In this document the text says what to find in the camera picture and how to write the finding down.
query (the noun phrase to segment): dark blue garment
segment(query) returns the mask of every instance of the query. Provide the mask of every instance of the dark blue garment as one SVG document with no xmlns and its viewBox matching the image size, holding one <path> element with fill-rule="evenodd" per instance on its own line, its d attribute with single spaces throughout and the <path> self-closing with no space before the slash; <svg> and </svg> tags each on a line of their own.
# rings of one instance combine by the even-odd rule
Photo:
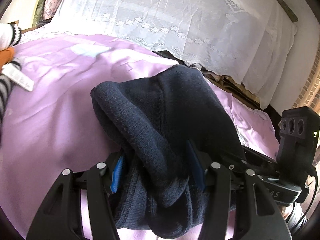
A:
<svg viewBox="0 0 320 240">
<path fill-rule="evenodd" d="M 207 195 L 190 175 L 186 140 L 244 159 L 233 122 L 202 74 L 176 65 L 151 78 L 101 83 L 91 96 L 100 124 L 129 164 L 110 197 L 116 227 L 169 239 L 202 223 Z"/>
</svg>

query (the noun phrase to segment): silver bolt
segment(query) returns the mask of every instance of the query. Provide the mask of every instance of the silver bolt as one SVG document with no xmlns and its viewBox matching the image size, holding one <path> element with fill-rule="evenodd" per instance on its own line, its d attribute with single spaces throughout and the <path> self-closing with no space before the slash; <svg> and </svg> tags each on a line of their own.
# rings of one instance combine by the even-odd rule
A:
<svg viewBox="0 0 320 240">
<path fill-rule="evenodd" d="M 221 167 L 220 163 L 211 163 L 211 167 L 214 169 L 219 169 Z"/>
<path fill-rule="evenodd" d="M 255 175 L 254 170 L 252 170 L 252 169 L 247 169 L 247 170 L 246 170 L 246 173 L 247 173 L 249 176 Z"/>
<path fill-rule="evenodd" d="M 69 175 L 70 173 L 71 173 L 71 170 L 70 170 L 70 169 L 64 169 L 64 170 L 62 171 L 62 175 L 65 175 L 65 176 Z"/>
<path fill-rule="evenodd" d="M 97 168 L 98 169 L 104 169 L 106 167 L 106 164 L 105 163 L 98 163 L 97 164 Z"/>
</svg>

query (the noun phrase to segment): white clothing tag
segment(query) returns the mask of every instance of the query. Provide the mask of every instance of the white clothing tag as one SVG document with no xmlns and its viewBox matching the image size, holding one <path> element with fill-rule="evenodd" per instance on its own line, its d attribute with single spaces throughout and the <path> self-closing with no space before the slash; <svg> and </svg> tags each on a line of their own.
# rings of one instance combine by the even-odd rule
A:
<svg viewBox="0 0 320 240">
<path fill-rule="evenodd" d="M 13 82 L 21 86 L 27 91 L 32 91 L 34 82 L 25 74 L 19 71 L 13 64 L 8 63 L 2 67 L 1 73 L 11 79 Z"/>
</svg>

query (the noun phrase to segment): black cable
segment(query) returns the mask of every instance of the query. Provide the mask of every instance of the black cable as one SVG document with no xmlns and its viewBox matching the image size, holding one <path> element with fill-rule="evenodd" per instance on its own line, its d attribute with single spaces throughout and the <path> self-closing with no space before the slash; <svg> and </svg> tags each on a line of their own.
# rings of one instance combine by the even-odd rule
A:
<svg viewBox="0 0 320 240">
<path fill-rule="evenodd" d="M 306 216 L 306 214 L 308 213 L 308 211 L 310 210 L 315 198 L 316 198 L 316 193 L 317 193 L 317 190 L 318 190 L 318 174 L 316 172 L 316 168 L 314 166 L 311 166 L 310 169 L 308 169 L 307 171 L 309 173 L 310 176 L 312 177 L 315 177 L 316 179 L 316 186 L 315 186 L 315 191 L 313 193 L 313 196 L 312 196 L 312 199 L 311 199 L 311 202 L 307 208 L 307 210 L 305 211 L 305 213 L 303 214 L 303 216 L 299 219 L 299 221 L 295 224 L 295 226 L 292 228 L 292 230 L 294 230 L 300 223 L 301 221 L 304 219 L 304 217 Z"/>
</svg>

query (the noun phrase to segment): white wall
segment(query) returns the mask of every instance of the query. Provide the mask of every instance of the white wall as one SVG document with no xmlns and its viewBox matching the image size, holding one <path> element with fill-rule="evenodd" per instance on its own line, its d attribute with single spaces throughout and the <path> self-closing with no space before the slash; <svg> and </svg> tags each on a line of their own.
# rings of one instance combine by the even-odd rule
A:
<svg viewBox="0 0 320 240">
<path fill-rule="evenodd" d="M 31 28 L 37 4 L 38 0 L 12 0 L 0 23 L 10 23 L 19 20 L 18 26 L 22 30 Z"/>
<path fill-rule="evenodd" d="M 298 17 L 297 33 L 271 106 L 281 114 L 298 98 L 310 74 L 319 43 L 320 25 L 305 0 L 284 0 Z"/>
</svg>

